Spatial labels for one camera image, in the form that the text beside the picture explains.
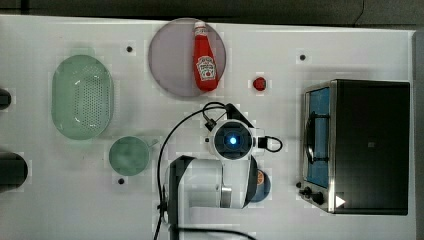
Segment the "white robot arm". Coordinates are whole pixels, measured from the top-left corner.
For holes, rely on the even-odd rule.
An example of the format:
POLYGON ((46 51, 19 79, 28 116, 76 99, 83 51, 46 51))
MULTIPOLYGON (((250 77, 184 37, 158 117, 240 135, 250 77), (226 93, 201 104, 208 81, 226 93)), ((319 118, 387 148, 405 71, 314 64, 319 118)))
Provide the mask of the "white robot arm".
POLYGON ((218 123, 208 136, 211 159, 182 155, 166 170, 170 240, 191 240, 187 234, 197 229, 190 222, 192 207, 246 207, 256 194, 258 166, 257 129, 240 120, 218 123))

